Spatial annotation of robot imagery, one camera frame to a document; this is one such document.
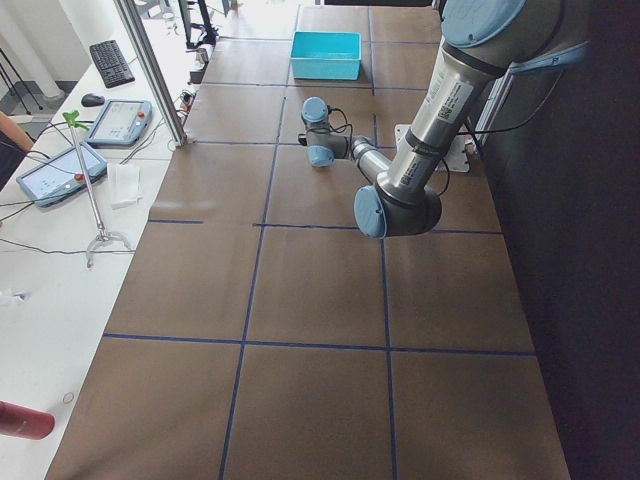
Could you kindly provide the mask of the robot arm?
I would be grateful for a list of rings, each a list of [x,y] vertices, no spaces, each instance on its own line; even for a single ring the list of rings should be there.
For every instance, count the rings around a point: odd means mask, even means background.
[[[386,158],[364,136],[340,135],[319,97],[302,107],[299,136],[309,162],[325,167],[352,159],[369,185],[354,199],[360,231],[372,238],[418,235],[441,216],[427,182],[486,85],[505,73],[554,71],[585,55],[589,1],[448,1],[428,93],[413,122]]]

